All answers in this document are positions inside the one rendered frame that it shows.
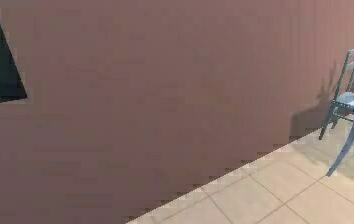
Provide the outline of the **grey-green wooden chair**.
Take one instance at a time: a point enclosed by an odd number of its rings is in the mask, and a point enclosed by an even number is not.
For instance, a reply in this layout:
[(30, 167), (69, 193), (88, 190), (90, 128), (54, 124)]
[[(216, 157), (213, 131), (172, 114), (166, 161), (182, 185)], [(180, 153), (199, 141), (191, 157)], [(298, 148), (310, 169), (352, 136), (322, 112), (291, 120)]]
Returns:
[[(342, 83), (346, 73), (349, 73), (349, 82), (344, 92), (341, 92)], [(329, 124), (334, 129), (340, 119), (352, 122), (352, 119), (346, 118), (342, 112), (352, 111), (349, 103), (354, 101), (354, 92), (351, 91), (354, 81), (354, 48), (347, 51), (339, 78), (334, 87), (334, 95), (329, 105), (326, 118), (320, 130), (319, 139), (322, 140)]]

